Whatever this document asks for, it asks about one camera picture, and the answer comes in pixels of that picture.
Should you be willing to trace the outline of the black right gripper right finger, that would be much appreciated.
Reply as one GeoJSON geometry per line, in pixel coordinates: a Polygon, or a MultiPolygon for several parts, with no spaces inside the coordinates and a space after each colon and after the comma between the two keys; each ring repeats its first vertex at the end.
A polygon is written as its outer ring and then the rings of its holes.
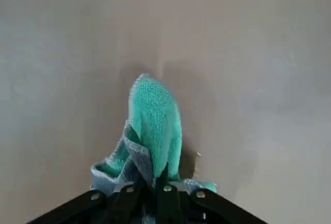
{"type": "Polygon", "coordinates": [[[180,191],[170,184],[167,168],[156,180],[156,199],[156,223],[265,223],[209,189],[180,191]]]}

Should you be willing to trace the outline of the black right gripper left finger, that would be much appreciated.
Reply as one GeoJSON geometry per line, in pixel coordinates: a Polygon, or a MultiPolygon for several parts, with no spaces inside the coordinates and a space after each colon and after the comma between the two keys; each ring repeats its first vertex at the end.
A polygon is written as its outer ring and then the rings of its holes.
{"type": "Polygon", "coordinates": [[[90,190],[29,223],[130,223],[137,211],[141,189],[127,184],[110,196],[90,190]]]}

